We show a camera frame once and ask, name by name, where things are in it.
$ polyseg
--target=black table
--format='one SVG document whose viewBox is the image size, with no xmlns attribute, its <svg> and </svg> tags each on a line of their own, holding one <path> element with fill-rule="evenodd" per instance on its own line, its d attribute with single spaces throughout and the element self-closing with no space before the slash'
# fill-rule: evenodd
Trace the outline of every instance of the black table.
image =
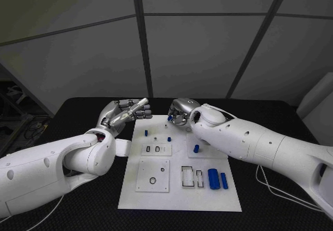
<svg viewBox="0 0 333 231">
<path fill-rule="evenodd" d="M 115 98 L 69 99 L 50 122 L 37 144 L 80 135 L 95 127 L 99 112 Z M 150 99 L 153 114 L 166 115 L 173 99 Z M 317 143 L 292 107 L 282 101 L 196 99 L 240 119 L 307 142 Z M 131 140 L 134 122 L 118 138 Z M 333 221 L 274 196 L 255 180 L 256 166 L 229 158 L 242 212 L 118 210 L 127 158 L 115 157 L 108 173 L 65 195 L 60 205 L 34 230 L 333 230 Z M 269 184 L 311 201 L 302 189 L 282 175 L 265 170 Z M 49 214 L 59 199 L 13 216 L 0 230 L 27 230 Z"/>
</svg>

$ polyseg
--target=silver robot hand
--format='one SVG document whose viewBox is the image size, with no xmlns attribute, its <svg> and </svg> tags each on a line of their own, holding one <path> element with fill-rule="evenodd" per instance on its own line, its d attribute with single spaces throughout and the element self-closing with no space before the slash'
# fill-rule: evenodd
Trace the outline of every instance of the silver robot hand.
<svg viewBox="0 0 333 231">
<path fill-rule="evenodd" d="M 96 128 L 106 130 L 116 136 L 125 127 L 125 122 L 151 119 L 153 115 L 147 103 L 147 98 L 111 101 L 99 114 Z"/>
<path fill-rule="evenodd" d="M 168 122 L 174 125 L 183 126 L 187 123 L 190 112 L 197 107 L 200 107 L 200 104 L 189 98 L 173 100 L 167 114 Z"/>
</svg>

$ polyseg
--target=robotic hand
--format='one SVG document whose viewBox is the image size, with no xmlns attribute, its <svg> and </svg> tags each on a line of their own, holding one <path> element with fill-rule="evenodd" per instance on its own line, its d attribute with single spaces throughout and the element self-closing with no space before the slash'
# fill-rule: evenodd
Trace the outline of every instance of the robotic hand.
<svg viewBox="0 0 333 231">
<path fill-rule="evenodd" d="M 114 156 L 125 156 L 129 141 L 115 139 L 125 122 L 150 119 L 147 98 L 112 101 L 96 128 L 83 135 L 46 143 L 0 159 L 0 218 L 26 212 L 104 175 Z M 82 174 L 66 177 L 62 166 Z"/>
<path fill-rule="evenodd" d="M 180 98 L 173 100 L 168 121 L 178 126 L 189 123 L 197 139 L 232 158 L 287 176 L 333 219 L 333 147 L 284 136 L 227 112 L 232 119 L 226 119 L 220 111 L 225 112 Z"/>
</svg>

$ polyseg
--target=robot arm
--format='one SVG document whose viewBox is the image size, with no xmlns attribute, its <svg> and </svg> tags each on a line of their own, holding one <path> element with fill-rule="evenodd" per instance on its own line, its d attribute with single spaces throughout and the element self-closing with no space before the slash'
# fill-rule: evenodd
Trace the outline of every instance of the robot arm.
<svg viewBox="0 0 333 231">
<path fill-rule="evenodd" d="M 229 120 L 210 105 L 197 106 L 190 101 L 173 101 L 170 122 L 187 122 L 196 137 L 225 154 L 287 176 L 333 219 L 333 147 L 300 141 L 246 120 Z"/>
<path fill-rule="evenodd" d="M 104 175 L 129 141 L 115 139 L 128 121 L 151 118 L 148 100 L 112 101 L 96 128 L 83 135 L 24 149 L 0 159 L 0 218 L 26 212 Z M 80 172 L 66 177 L 62 166 Z"/>
</svg>

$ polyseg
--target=blue block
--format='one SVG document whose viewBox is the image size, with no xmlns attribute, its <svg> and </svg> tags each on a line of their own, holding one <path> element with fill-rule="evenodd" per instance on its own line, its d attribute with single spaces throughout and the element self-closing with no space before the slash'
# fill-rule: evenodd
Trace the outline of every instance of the blue block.
<svg viewBox="0 0 333 231">
<path fill-rule="evenodd" d="M 210 189 L 220 189 L 220 181 L 219 181 L 219 174 L 215 168 L 207 170 L 207 177 L 209 177 L 209 186 Z"/>
<path fill-rule="evenodd" d="M 194 146 L 194 150 L 193 150 L 193 152 L 194 153 L 197 153 L 199 152 L 199 145 L 196 144 L 196 146 Z"/>
<path fill-rule="evenodd" d="M 225 173 L 220 173 L 220 179 L 222 179 L 222 185 L 223 185 L 223 189 L 227 189 L 227 182 L 226 182 L 226 177 L 225 177 Z"/>
</svg>

